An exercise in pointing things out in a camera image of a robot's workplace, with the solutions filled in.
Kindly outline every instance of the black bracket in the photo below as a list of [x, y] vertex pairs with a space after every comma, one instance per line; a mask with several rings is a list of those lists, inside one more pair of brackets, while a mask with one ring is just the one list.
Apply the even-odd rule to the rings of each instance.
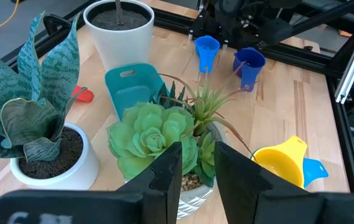
[[59, 26], [66, 27], [67, 29], [72, 27], [72, 23], [70, 21], [54, 14], [45, 15], [42, 22], [44, 23], [44, 27], [48, 35], [54, 34], [58, 31]]

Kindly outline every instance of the light blue funnel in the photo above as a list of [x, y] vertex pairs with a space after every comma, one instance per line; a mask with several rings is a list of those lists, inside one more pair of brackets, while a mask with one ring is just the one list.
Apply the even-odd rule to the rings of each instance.
[[315, 179], [328, 177], [326, 168], [316, 159], [304, 158], [302, 168], [304, 170], [304, 188], [306, 188]]

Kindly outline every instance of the gray floor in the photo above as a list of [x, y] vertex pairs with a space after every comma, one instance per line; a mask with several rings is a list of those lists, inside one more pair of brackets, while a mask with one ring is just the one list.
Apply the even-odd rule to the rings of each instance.
[[[22, 45], [29, 34], [32, 19], [45, 11], [46, 14], [66, 16], [86, 0], [25, 0], [18, 6], [15, 16], [5, 26], [0, 28], [0, 58]], [[0, 24], [14, 10], [15, 4], [10, 0], [0, 0]]]

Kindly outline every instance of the pebble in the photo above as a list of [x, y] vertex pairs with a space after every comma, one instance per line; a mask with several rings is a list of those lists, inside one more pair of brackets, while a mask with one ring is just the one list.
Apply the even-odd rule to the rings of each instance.
[[202, 181], [193, 172], [190, 172], [182, 176], [181, 191], [192, 190], [202, 185], [203, 185]]

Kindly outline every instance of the wood grain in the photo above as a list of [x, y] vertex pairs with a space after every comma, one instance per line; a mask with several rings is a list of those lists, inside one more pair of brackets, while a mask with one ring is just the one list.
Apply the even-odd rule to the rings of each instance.
[[[166, 2], [146, 1], [154, 7], [186, 16], [195, 17], [197, 11], [175, 6]], [[175, 75], [190, 85], [200, 85], [205, 78], [198, 71], [198, 57], [194, 44], [186, 35], [155, 28], [152, 36], [150, 62], [160, 73]], [[303, 47], [313, 42], [290, 38], [287, 44]], [[70, 110], [67, 121], [77, 123], [88, 134], [100, 158], [100, 174], [91, 190], [115, 190], [123, 184], [116, 165], [116, 159], [108, 149], [106, 130], [117, 120], [104, 84], [105, 70], [86, 27], [78, 31], [80, 48], [80, 79], [78, 84], [87, 86], [95, 94], [91, 103], [76, 102]], [[226, 85], [226, 92], [236, 90], [240, 80], [232, 72], [233, 49], [220, 50], [214, 61], [214, 68], [208, 78], [213, 88]], [[170, 86], [172, 80], [164, 78]], [[292, 67], [267, 59], [266, 66], [258, 77], [254, 91], [236, 95], [220, 109], [220, 113], [234, 125], [254, 150], [279, 144], [296, 134], [308, 144], [306, 156], [320, 159], [330, 177], [318, 179], [308, 187], [309, 191], [347, 192], [348, 184], [338, 143], [338, 136], [328, 95], [325, 77], [321, 74]], [[225, 130], [229, 145], [242, 154], [247, 150]], [[0, 195], [26, 188], [12, 175], [7, 159], [0, 159]], [[193, 215], [178, 221], [188, 223], [227, 223], [220, 195], [215, 190], [203, 206]]]

